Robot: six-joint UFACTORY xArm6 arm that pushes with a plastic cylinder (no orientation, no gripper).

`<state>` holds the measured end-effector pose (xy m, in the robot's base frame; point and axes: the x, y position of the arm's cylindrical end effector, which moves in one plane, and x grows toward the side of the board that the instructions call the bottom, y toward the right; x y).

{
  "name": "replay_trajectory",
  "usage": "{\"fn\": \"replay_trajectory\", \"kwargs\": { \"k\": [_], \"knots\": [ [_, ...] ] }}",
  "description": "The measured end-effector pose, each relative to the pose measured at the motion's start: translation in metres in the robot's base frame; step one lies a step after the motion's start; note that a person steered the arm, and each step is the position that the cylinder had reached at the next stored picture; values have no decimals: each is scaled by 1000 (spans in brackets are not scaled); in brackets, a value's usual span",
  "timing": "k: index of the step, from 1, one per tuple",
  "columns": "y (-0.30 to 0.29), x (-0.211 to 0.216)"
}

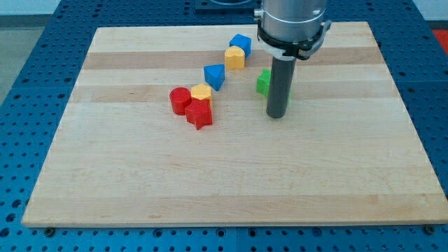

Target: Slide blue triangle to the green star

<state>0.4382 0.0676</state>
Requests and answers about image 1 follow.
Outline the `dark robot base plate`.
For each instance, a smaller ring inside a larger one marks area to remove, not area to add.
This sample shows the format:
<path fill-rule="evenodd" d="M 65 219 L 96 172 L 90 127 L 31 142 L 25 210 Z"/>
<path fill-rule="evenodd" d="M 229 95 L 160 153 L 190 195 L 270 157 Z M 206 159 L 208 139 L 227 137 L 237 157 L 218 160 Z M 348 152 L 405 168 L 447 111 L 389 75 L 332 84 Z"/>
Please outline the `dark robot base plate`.
<path fill-rule="evenodd" d="M 193 2 L 196 13 L 253 11 L 262 3 L 261 0 L 194 0 Z"/>

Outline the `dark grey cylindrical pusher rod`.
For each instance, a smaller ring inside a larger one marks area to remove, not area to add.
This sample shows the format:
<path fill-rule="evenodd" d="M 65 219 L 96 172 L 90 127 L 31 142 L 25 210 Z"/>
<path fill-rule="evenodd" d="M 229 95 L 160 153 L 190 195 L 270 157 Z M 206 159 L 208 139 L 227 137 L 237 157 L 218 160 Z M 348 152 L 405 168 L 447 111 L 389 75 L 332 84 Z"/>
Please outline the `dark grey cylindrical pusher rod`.
<path fill-rule="evenodd" d="M 274 57 L 272 60 L 266 108 L 271 118 L 282 118 L 286 113 L 295 64 L 296 59 L 280 60 Z"/>

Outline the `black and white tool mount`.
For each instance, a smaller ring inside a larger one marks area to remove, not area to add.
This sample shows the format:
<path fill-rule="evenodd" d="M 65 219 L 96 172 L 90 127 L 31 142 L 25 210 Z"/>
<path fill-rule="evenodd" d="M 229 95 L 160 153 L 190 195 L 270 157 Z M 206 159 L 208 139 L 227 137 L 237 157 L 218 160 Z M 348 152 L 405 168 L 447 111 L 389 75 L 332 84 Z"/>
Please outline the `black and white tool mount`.
<path fill-rule="evenodd" d="M 332 22 L 330 20 L 321 23 L 318 32 L 305 41 L 287 42 L 270 36 L 262 28 L 262 22 L 259 20 L 257 23 L 257 40 L 263 50 L 278 60 L 308 60 L 323 45 L 326 33 L 331 28 L 331 24 Z"/>

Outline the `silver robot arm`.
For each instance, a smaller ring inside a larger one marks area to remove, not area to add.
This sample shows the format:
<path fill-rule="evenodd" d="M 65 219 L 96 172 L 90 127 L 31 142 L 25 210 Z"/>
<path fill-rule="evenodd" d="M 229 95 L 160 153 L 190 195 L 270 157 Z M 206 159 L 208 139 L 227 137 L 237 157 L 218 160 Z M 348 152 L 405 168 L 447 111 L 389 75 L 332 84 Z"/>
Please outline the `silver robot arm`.
<path fill-rule="evenodd" d="M 267 115 L 284 117 L 297 60 L 308 60 L 323 45 L 331 21 L 326 0 L 264 0 L 254 10 L 257 40 L 272 56 Z"/>

